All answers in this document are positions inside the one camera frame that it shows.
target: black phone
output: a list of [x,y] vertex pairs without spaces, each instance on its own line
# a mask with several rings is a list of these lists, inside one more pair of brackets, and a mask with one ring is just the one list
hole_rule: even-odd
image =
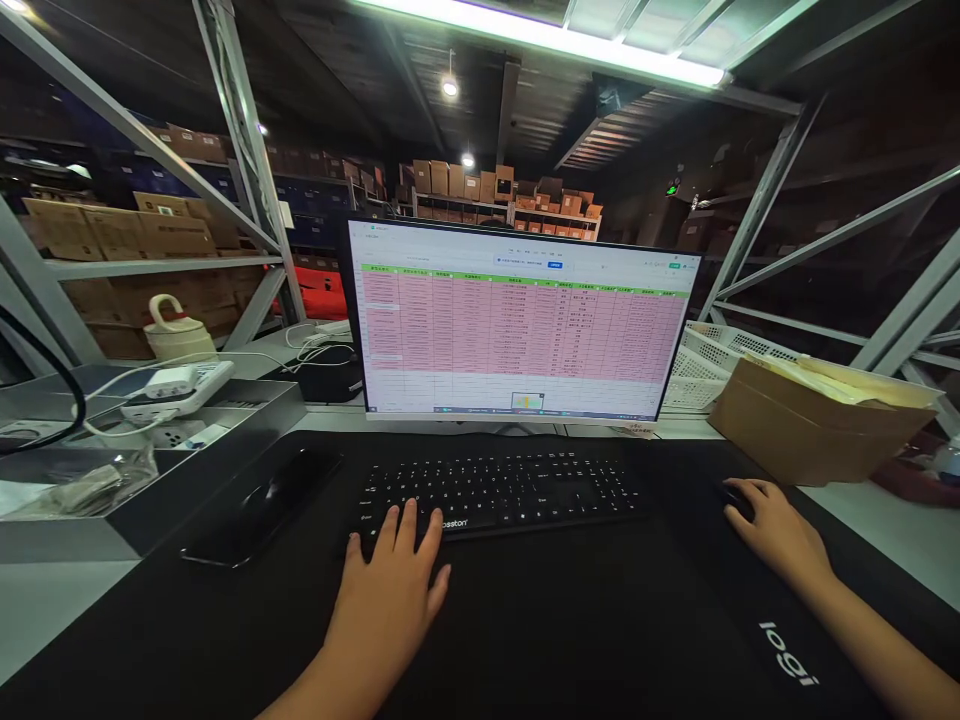
[[343,456],[301,448],[216,527],[180,551],[191,562],[238,568],[261,552],[306,500],[340,467]]

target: logi logo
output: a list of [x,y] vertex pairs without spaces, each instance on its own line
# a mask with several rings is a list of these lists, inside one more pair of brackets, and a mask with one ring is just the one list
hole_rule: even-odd
[[800,661],[787,652],[787,644],[783,641],[774,628],[776,623],[760,623],[760,628],[767,633],[767,640],[777,650],[777,662],[780,663],[780,669],[792,678],[800,681],[801,685],[819,685],[820,681],[812,675],[808,675]]

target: spreadsheet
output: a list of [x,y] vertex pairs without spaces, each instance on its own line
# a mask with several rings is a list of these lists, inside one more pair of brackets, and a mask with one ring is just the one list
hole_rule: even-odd
[[699,258],[350,221],[370,413],[656,419]]

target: open cardboard box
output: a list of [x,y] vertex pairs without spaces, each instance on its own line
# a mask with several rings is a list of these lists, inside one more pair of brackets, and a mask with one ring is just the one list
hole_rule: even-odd
[[823,361],[818,371],[857,387],[894,387],[902,405],[846,405],[742,359],[707,419],[778,482],[862,482],[936,417],[920,385]]

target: black keyboard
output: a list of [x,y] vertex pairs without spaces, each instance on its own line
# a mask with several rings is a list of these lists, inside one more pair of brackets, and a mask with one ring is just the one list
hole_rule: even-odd
[[443,510],[447,540],[649,514],[637,480],[618,459],[576,452],[375,465],[360,500],[367,557],[391,505],[417,499],[417,537]]

